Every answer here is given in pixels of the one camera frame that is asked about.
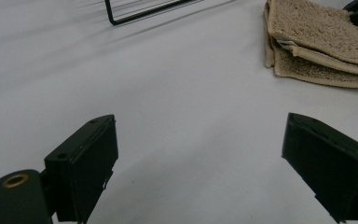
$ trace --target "beige towel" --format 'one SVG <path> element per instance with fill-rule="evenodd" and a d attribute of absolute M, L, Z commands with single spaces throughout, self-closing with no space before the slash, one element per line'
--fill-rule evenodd
<path fill-rule="evenodd" d="M 308 0 L 268 0 L 266 67 L 278 77 L 358 88 L 358 27 L 350 13 Z"/>

